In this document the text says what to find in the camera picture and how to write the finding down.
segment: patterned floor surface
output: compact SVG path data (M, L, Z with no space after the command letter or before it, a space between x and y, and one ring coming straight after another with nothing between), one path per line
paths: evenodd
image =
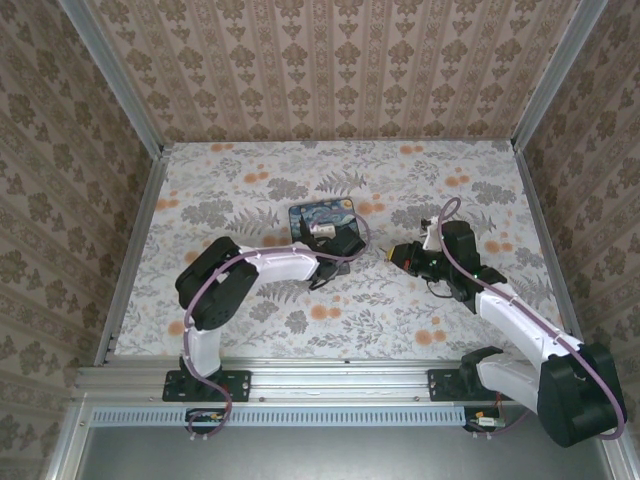
M417 240L420 219L452 195L462 198L458 218L471 223L484 263L559 323L506 141L189 143L172 151L116 354L180 353L174 282L211 241L289 244L290 206L347 196L372 228L372 248L320 290L298 282L254 289L224 327L225 356L458 359L490 344L513 351L489 323L384 261L391 246Z

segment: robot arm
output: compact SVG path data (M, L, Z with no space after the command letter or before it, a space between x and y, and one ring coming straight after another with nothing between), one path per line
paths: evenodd
M388 259L413 276L427 282L444 280L453 298L472 313L498 327L515 344L529 363L514 361L502 350L487 347L462 358L459 391L473 394L478 390L501 392L516 400L538 417L559 445L570 446L607 431L617 425L617 417L609 399L584 368L558 342L562 339L587 361L611 389L626 411L615 364L611 354L600 344L585 345L557 328L518 298L547 329L525 315L512 302L518 296L507 279L495 269L482 265L475 237L467 222L449 221L442 225L443 241L453 258L474 278L480 279L506 294L511 301L461 274L447 259L438 239L435 221L423 221L427 230L424 244L413 242L394 247Z
M187 309L217 268L239 255L256 253L218 277L193 309L194 324L187 331L186 342L191 364L198 375L214 379L219 372L221 327L233 317L252 288L282 280L310 281L310 289L319 288L338 274L340 265L335 260L316 258L311 252L350 257L365 247L364 241L348 226L336 229L335 237L322 244L314 239L304 221L301 233L302 242L277 249L242 247L229 237L221 237L178 277L179 302Z

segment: floral wallpaper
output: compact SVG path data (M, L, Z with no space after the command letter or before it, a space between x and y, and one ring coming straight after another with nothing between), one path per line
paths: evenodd
M46 467L149 161L61 7L1 1L0 478Z
M640 445L640 3L611 1L525 150L585 337Z
M165 142L509 138L578 0L89 0Z
M385 261L392 246L418 240L420 220L452 195L483 261L560 323L506 140L189 143L172 149L115 354L177 356L184 311L174 284L212 241L288 245L291 206L336 198L366 218L370 250L313 292L295 281L253 288L223 327L222 355L459 359L487 345L515 353L488 322Z

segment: black object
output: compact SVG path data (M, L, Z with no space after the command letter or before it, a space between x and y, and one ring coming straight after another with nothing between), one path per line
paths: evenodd
M502 350L485 347L462 357L460 368L427 371L429 398L432 402L468 402L495 400L496 392L482 386L478 376L478 363Z
M311 230L303 216L300 217L300 235L302 237L300 241L314 252L328 253L338 257L351 257L366 246L364 240L348 225L336 227L335 237L319 243L318 239L311 234ZM309 290L317 290L320 287L324 287L338 275L340 270L340 264L335 260L322 257L317 257L317 260L318 268L310 278L311 285Z
M224 388L234 402L248 402L251 393L251 372L249 370L218 370L207 377ZM180 370L167 372L162 390L163 402L224 402L223 395L188 372L184 360L180 358Z
M611 353L601 344L582 345L578 353L611 389L627 421L627 410ZM613 405L575 358L552 355L542 364L538 417L549 436L569 447L614 428Z
M229 237L213 242L176 280L180 306L186 309L214 270L240 254ZM197 330L215 330L229 321L258 278L255 266L241 260L226 272L224 281L214 281L200 298L191 317Z
M427 280L427 288L429 289L429 292L431 292L431 295L433 295L436 298L453 298L453 294L449 294L449 295L441 295L439 293L434 292L431 289L431 282Z
M423 228L426 227L428 221L423 221ZM497 270L480 263L476 239L468 222L452 220L444 223L442 236L449 253L464 270L488 284L507 283L507 279ZM420 242L405 243L394 247L390 260L410 275L422 277L427 282L444 280L453 298L476 313L476 294L482 292L483 288L451 265L443 252L423 250Z

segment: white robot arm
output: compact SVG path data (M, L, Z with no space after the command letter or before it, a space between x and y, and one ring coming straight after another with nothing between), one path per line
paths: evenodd
M488 390L501 392L537 413L549 436L565 447L619 425L618 405L626 421L622 391L609 351L597 343L586 345L565 333L518 298L503 275L481 264L475 236L467 222L442 224L442 242L448 250L445 254L435 220L423 221L427 230L424 244L397 245L389 251L388 259L427 282L444 280L453 298L498 327L528 360L515 361L496 347L470 352L463 356L459 374L451 375L451 380L443 382L439 389L447 394L455 392L451 397L457 396L460 401L476 400L475 395ZM466 275L454 267L450 258ZM604 382L612 394L610 398L574 354Z
M303 243L294 243L291 247L296 247L299 253L281 253L270 255L257 255L249 257L246 262L255 267L256 279L251 286L251 290L260 285L282 280L310 280L319 266L319 261L302 252L309 251L310 248ZM252 249L249 247L238 247L239 253L247 251L269 250ZM191 361L198 374L209 377L220 369L220 334L222 325L208 330L202 328L190 328L187 337L189 342L189 352Z

